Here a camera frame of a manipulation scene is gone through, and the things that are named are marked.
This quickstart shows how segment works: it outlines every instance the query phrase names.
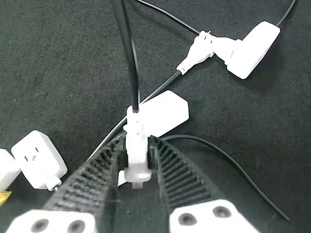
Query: white outlet adapter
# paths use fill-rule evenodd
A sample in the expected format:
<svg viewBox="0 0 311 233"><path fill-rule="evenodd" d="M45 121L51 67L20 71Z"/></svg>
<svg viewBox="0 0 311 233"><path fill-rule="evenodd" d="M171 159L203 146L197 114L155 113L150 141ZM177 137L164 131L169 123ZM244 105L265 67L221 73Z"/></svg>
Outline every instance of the white outlet adapter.
<svg viewBox="0 0 311 233"><path fill-rule="evenodd" d="M0 192L5 191L19 173L20 169L12 155L0 149Z"/></svg>
<svg viewBox="0 0 311 233"><path fill-rule="evenodd" d="M17 142L11 152L26 179L35 189L52 191L67 173L65 162L50 138L34 130Z"/></svg>

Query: black cable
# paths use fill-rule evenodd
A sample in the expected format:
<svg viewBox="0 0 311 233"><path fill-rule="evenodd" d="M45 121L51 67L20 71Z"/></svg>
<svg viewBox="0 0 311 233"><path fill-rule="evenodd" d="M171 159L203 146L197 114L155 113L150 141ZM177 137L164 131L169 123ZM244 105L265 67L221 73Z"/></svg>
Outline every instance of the black cable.
<svg viewBox="0 0 311 233"><path fill-rule="evenodd" d="M169 77L164 83L162 83L156 90L154 90L150 95L148 95L141 103L144 103L153 97L160 94L168 85L170 85L179 75L181 72L178 70L176 71L171 77ZM92 157L102 146L107 144L122 128L123 125L126 124L126 116L107 134L107 136L102 140L102 142L98 145L98 147L93 151L93 153L89 156Z"/></svg>
<svg viewBox="0 0 311 233"><path fill-rule="evenodd" d="M220 149L218 146L214 145L213 143L204 140L202 138L191 136L191 135L184 135L184 134L177 134L177 135L170 135L162 138L164 141L168 141L171 139L177 139L177 138L184 138L184 139L190 139L194 140L200 143L203 143L204 145L213 148L214 150L221 153L224 157L226 157L228 160L230 160L237 168L240 170L240 172L243 174L243 176L246 178L246 180L252 185L252 187L261 195L261 197L270 205L274 210L279 213L285 220L290 221L290 219L258 188L258 186L255 184L255 182L249 177L249 175L244 171L244 169L236 162L229 154L227 154L225 151Z"/></svg>
<svg viewBox="0 0 311 233"><path fill-rule="evenodd" d="M277 24L276 24L277 27L280 26L281 23L286 19L287 15L290 13L290 11L292 10L292 8L295 5L295 3L296 3L296 0L292 0L291 4L287 8L287 10L284 13L284 15L282 16L282 18L277 22Z"/></svg>
<svg viewBox="0 0 311 233"><path fill-rule="evenodd" d="M132 108L133 112L137 113L140 100L138 88L137 59L134 41L131 36L130 24L123 0L112 0L112 5L115 12L118 28L121 34L121 39L125 51L125 58L129 70L129 78L132 89Z"/></svg>
<svg viewBox="0 0 311 233"><path fill-rule="evenodd" d="M143 0L135 0L135 1L140 3L140 4L142 4L142 5L144 5L144 6L147 6L147 7L151 8L151 9L154 9L154 10L164 14L168 18L174 20L175 22L179 23L181 26L183 26L186 29L188 29L189 31L191 31L192 33L194 33L196 35L200 34L200 32L198 30L196 30L194 27L190 26L189 24L185 23L184 21L180 20L179 18L173 16L172 14L168 13L167 11L165 11L165 10L163 10L163 9L157 7L157 6L154 6L154 5L150 4L150 3L147 3L147 2L145 2Z"/></svg>

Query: white plug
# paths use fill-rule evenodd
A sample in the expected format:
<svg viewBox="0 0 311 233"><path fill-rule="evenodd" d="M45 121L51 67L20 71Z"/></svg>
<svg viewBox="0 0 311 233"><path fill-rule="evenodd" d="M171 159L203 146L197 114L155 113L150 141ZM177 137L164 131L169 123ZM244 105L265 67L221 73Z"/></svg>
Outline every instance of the white plug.
<svg viewBox="0 0 311 233"><path fill-rule="evenodd" d="M34 130L16 143L11 152L26 179L35 189L52 191L67 173L65 162L52 141Z"/></svg>
<svg viewBox="0 0 311 233"><path fill-rule="evenodd" d="M244 40L215 37L202 31L194 39L187 57L176 69L184 75L194 65L216 54L225 62L228 71L246 79L263 59L279 33L279 27L265 21L254 27Z"/></svg>
<svg viewBox="0 0 311 233"><path fill-rule="evenodd" d="M5 149L0 149L0 191L5 191L19 173L19 166L12 155Z"/></svg>
<svg viewBox="0 0 311 233"><path fill-rule="evenodd" d="M200 34L195 37L193 44L191 45L187 57L177 66L177 70L184 75L194 65L204 62L207 58L214 55L213 48L211 46L212 35L208 32L201 31Z"/></svg>
<svg viewBox="0 0 311 233"><path fill-rule="evenodd" d="M128 167L124 170L125 180L132 183L133 188L142 188L143 182L151 179L151 170L148 168L148 136L146 134L142 114L133 113L132 106L126 112L127 125L125 147L128 158Z"/></svg>

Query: electrical outlet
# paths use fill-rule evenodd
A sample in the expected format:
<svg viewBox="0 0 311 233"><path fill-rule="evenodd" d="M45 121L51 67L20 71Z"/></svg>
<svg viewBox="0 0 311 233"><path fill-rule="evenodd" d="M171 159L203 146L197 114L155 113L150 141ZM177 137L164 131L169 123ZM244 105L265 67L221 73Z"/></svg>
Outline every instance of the electrical outlet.
<svg viewBox="0 0 311 233"><path fill-rule="evenodd" d="M50 138L37 130L16 143L11 152L35 189L53 190L67 172L65 162Z"/></svg>

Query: black carpet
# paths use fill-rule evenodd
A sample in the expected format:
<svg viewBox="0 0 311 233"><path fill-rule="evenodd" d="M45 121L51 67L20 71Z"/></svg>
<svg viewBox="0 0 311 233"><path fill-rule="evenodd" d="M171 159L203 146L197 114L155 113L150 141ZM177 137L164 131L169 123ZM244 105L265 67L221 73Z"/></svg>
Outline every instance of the black carpet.
<svg viewBox="0 0 311 233"><path fill-rule="evenodd" d="M215 36L243 39L261 21L276 23L290 0L150 1ZM175 72L194 35L127 0L144 98ZM221 155L195 142L188 154L262 233L311 231L311 2L298 0L281 34L246 80L216 56L170 89L189 102L190 119L173 133L210 140L230 153L291 219L285 222ZM8 151L37 129L71 174L124 116L127 66L110 1L0 1L0 147ZM23 177L0 207L0 232L51 193ZM116 232L154 233L161 213L155 181L120 188Z"/></svg>

